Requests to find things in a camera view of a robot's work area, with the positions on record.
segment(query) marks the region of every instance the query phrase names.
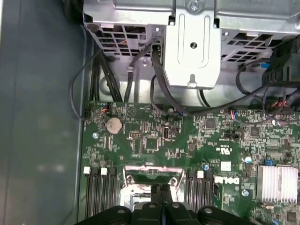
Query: heatsink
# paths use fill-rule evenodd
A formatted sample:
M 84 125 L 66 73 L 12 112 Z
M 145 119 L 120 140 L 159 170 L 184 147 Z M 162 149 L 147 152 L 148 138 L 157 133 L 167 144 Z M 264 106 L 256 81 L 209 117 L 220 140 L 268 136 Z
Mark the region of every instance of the heatsink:
M 297 203 L 298 169 L 259 166 L 257 200 L 263 203 Z

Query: mounting screw hole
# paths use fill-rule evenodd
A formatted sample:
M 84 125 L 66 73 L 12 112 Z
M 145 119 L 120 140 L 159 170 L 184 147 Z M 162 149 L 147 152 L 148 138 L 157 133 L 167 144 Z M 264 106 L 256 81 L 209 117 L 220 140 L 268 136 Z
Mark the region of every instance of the mounting screw hole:
M 197 45 L 196 42 L 192 42 L 192 43 L 190 44 L 190 46 L 191 46 L 192 49 L 195 49 L 198 45 Z

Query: metal sheet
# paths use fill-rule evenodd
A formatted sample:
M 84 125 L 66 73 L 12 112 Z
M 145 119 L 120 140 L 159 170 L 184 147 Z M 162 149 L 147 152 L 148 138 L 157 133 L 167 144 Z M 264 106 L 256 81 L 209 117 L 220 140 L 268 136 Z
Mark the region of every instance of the metal sheet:
M 5 0 L 0 56 L 0 224 L 77 221 L 80 123 L 68 101 L 85 56 L 61 0 Z M 82 80 L 75 85 L 81 101 Z

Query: black cable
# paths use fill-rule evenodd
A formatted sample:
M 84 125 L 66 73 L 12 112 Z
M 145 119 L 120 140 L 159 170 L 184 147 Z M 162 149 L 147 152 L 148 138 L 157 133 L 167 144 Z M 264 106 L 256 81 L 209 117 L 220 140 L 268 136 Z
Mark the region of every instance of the black cable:
M 101 64 L 103 72 L 104 72 L 104 76 L 107 81 L 107 86 L 112 95 L 113 101 L 114 102 L 123 102 L 116 78 L 113 74 L 112 69 L 110 68 L 110 66 L 108 64 L 108 61 L 107 61 L 106 56 L 103 51 L 100 52 L 99 59 L 100 59 L 100 64 Z
M 285 93 L 285 95 L 284 95 L 284 98 L 283 98 L 283 103 L 285 102 L 285 100 L 286 100 L 286 93 Z M 264 96 L 263 97 L 263 102 L 266 102 L 266 97 Z M 300 119 L 299 120 L 278 120 L 278 119 L 276 119 L 276 118 L 274 118 L 279 112 L 275 112 L 275 115 L 272 115 L 272 116 L 270 116 L 267 112 L 266 112 L 266 109 L 265 109 L 265 107 L 264 107 L 264 105 L 263 105 L 263 107 L 262 107 L 262 110 L 263 110 L 263 112 L 266 114 L 266 116 L 267 117 L 269 117 L 270 119 L 273 119 L 273 120 L 275 120 L 276 122 L 278 122 L 278 123 L 285 123 L 285 124 L 288 124 L 288 123 L 295 123 L 295 122 L 300 122 Z
M 166 114 L 166 115 L 177 115 L 178 113 L 177 112 L 168 112 L 168 111 L 165 111 L 165 110 L 162 110 L 160 109 L 154 102 L 154 99 L 153 99 L 153 96 L 154 96 L 154 81 L 156 79 L 156 75 L 154 75 L 151 79 L 151 84 L 150 84 L 150 101 L 151 101 L 151 105 L 152 107 L 162 113 L 162 114 Z
M 181 106 L 170 94 L 167 84 L 165 82 L 165 76 L 164 76 L 164 72 L 162 70 L 162 66 L 160 64 L 159 52 L 158 52 L 157 48 L 153 49 L 152 63 L 153 63 L 153 67 L 155 70 L 156 79 L 158 81 L 158 84 L 159 84 L 165 98 L 169 102 L 169 104 L 171 104 L 178 111 L 185 113 L 186 115 L 192 115 L 188 110 L 186 110 L 183 106 Z
M 267 87 L 267 89 L 265 90 L 264 92 L 264 95 L 263 95 L 263 99 L 262 99 L 262 111 L 264 112 L 265 116 L 267 117 L 267 119 L 265 120 L 262 120 L 262 121 L 259 121 L 259 122 L 253 122 L 253 123 L 247 123 L 247 122 L 242 122 L 236 118 L 234 118 L 235 121 L 237 121 L 238 123 L 242 124 L 242 125 L 260 125 L 260 124 L 264 124 L 265 122 L 267 121 L 270 121 L 270 120 L 275 120 L 277 121 L 277 119 L 275 119 L 274 117 L 277 116 L 283 109 L 284 107 L 284 104 L 282 104 L 274 113 L 272 116 L 270 116 L 267 112 L 266 112 L 266 109 L 265 109 L 265 104 L 266 104 L 266 100 L 267 100 L 267 96 L 268 96 L 268 92 L 269 92 L 270 88 Z M 286 89 L 284 88 L 284 96 L 283 96 L 283 101 L 285 101 L 286 99 Z
M 250 65 L 253 65 L 253 64 L 258 64 L 258 63 L 268 63 L 270 62 L 270 59 L 259 59 L 259 60 L 254 60 L 252 62 L 249 62 L 247 63 L 246 65 L 241 65 L 237 74 L 236 74 L 236 77 L 235 77 L 235 84 L 237 86 L 237 88 L 239 89 L 239 91 L 244 94 L 244 95 L 248 95 L 250 92 L 248 90 L 246 90 L 244 88 L 244 86 L 242 85 L 241 81 L 240 81 L 240 75 L 242 72 L 245 71 L 245 69 L 250 66 Z M 260 101 L 261 103 L 263 102 L 263 99 L 257 95 L 254 96 L 258 101 Z
M 151 51 L 151 45 L 147 46 L 144 50 L 142 50 L 140 53 L 138 53 L 134 59 L 131 61 L 129 68 L 128 68 L 128 79 L 127 79 L 127 87 L 125 90 L 125 95 L 124 95 L 124 102 L 128 102 L 131 88 L 132 88 L 132 83 L 133 83 L 133 78 L 134 78 L 134 69 L 135 69 L 135 63 L 141 58 L 144 57 L 147 53 Z
M 206 107 L 210 107 L 210 104 L 207 102 L 207 100 L 206 100 L 206 98 L 205 98 L 204 91 L 203 91 L 203 90 L 199 90 L 199 93 L 200 93 L 200 98 L 201 98 L 201 100 L 203 101 L 203 104 L 204 104 Z
M 248 100 L 249 98 L 252 98 L 254 95 L 258 94 L 259 92 L 265 90 L 267 88 L 267 86 L 263 86 L 260 87 L 256 90 L 254 90 L 253 92 L 251 92 L 248 95 L 245 95 L 239 99 L 236 99 L 230 103 L 224 104 L 224 105 L 220 105 L 217 107 L 213 107 L 213 108 L 209 108 L 209 109 L 205 109 L 205 110 L 200 110 L 200 111 L 195 111 L 195 112 L 189 112 L 187 111 L 183 106 L 181 106 L 180 104 L 178 104 L 175 99 L 171 96 L 168 87 L 166 85 L 165 82 L 165 78 L 164 78 L 164 72 L 162 70 L 162 66 L 160 64 L 160 60 L 159 60 L 159 52 L 157 50 L 157 48 L 153 49 L 153 53 L 152 53 L 152 63 L 156 72 L 156 76 L 157 76 L 157 81 L 158 84 L 160 86 L 160 88 L 162 89 L 162 92 L 165 96 L 165 98 L 168 100 L 168 102 L 175 107 L 178 111 L 182 111 L 183 113 L 187 114 L 187 115 L 193 115 L 193 116 L 203 116 L 209 113 L 214 113 L 217 111 L 220 111 L 222 109 L 226 109 L 229 108 L 235 104 L 238 104 L 240 102 L 243 102 L 245 100 Z
M 85 118 L 79 114 L 79 112 L 76 110 L 75 104 L 74 104 L 74 97 L 73 97 L 73 86 L 75 80 L 79 77 L 79 75 L 82 74 L 84 69 L 102 52 L 102 49 L 98 49 L 87 61 L 86 63 L 78 70 L 78 72 L 74 75 L 74 77 L 71 80 L 70 86 L 69 86 L 69 98 L 70 98 L 70 103 L 71 107 L 73 109 L 73 112 L 79 118 L 80 120 L 86 121 L 86 120 L 93 120 L 96 118 L 98 115 L 101 114 L 101 112 L 98 112 L 94 115 L 92 115 L 90 118 Z

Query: chip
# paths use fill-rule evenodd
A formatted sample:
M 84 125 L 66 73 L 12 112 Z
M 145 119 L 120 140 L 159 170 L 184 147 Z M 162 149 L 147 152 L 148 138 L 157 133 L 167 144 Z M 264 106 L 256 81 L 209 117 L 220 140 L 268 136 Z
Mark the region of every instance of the chip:
M 259 127 L 252 127 L 250 130 L 251 137 L 259 137 L 259 133 L 260 133 Z
M 216 126 L 216 121 L 215 121 L 215 119 L 207 119 L 206 120 L 206 128 L 207 129 L 214 129 L 215 128 L 215 126 Z
M 297 213 L 296 212 L 287 212 L 286 220 L 288 222 L 297 222 Z

